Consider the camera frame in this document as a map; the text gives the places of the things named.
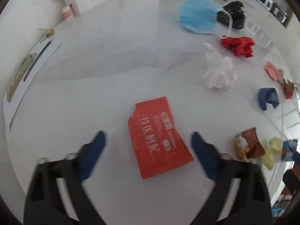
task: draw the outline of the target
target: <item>white table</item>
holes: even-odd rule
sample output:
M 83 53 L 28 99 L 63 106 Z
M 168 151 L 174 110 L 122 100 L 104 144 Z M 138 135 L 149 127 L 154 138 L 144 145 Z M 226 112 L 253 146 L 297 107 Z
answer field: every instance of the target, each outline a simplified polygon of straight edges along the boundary
M 257 46 L 254 58 L 237 58 L 221 47 L 217 35 L 186 31 L 179 24 L 182 2 L 110 0 L 55 27 L 55 39 L 63 44 L 33 80 L 7 137 L 25 192 L 39 158 L 62 159 L 105 130 L 107 147 L 84 183 L 105 222 L 189 224 L 214 183 L 196 157 L 184 167 L 141 179 L 127 126 L 136 103 L 166 96 L 176 129 L 190 149 L 193 131 L 232 156 L 235 136 L 246 129 L 257 127 L 261 141 L 280 137 L 281 108 L 269 105 L 264 113 L 257 93 L 275 87 L 283 99 L 280 86 L 263 69 L 267 60 L 284 67 L 283 61 Z M 219 36 L 227 33 L 220 24 L 217 31 Z M 249 36 L 245 31 L 232 33 L 245 35 Z M 233 58 L 238 74 L 234 89 L 205 86 L 204 42 Z M 294 106 L 290 100 L 283 103 Z M 284 137 L 290 137 L 286 128 Z M 227 206 L 223 216 L 229 210 Z

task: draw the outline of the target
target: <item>white tissue paper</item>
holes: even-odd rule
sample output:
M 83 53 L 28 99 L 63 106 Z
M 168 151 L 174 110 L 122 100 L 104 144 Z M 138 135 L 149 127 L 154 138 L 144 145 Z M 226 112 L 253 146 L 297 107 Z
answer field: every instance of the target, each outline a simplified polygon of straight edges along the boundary
M 232 89 L 238 80 L 238 75 L 231 71 L 233 67 L 232 58 L 222 57 L 209 43 L 204 43 L 209 49 L 205 53 L 208 71 L 203 79 L 208 88 Z

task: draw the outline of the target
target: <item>black polka dot fabric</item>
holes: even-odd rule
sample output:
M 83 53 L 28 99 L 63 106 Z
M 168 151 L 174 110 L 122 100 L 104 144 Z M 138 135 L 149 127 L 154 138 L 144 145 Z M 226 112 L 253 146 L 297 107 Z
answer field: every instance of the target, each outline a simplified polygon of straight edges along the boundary
M 242 7 L 244 7 L 244 5 L 241 1 L 230 2 L 223 7 L 232 16 L 232 27 L 237 30 L 244 28 L 245 15 Z M 229 17 L 223 11 L 218 12 L 217 21 L 221 24 L 229 25 Z

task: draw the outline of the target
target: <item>pen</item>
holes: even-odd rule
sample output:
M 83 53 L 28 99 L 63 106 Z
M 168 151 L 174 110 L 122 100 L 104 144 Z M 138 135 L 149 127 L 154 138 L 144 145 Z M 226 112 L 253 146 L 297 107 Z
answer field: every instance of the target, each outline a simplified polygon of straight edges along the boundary
M 44 53 L 44 51 L 47 49 L 47 47 L 51 44 L 52 40 L 50 40 L 47 45 L 45 45 L 45 47 L 41 50 L 41 52 L 39 53 L 39 55 L 35 58 L 35 60 L 33 61 L 33 63 L 30 65 L 27 73 L 25 74 L 25 77 L 23 79 L 23 81 L 25 81 L 30 73 L 30 71 L 32 70 L 33 66 L 35 65 L 35 63 L 37 62 L 37 60 L 40 58 L 40 56 Z

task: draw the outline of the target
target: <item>blue face mask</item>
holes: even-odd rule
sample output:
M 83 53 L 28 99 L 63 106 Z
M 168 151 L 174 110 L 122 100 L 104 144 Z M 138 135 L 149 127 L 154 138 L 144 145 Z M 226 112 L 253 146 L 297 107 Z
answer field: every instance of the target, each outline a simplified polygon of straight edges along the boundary
M 229 16 L 229 35 L 232 28 L 232 17 L 214 0 L 184 0 L 180 7 L 180 23 L 194 33 L 213 34 L 219 11 L 224 11 Z

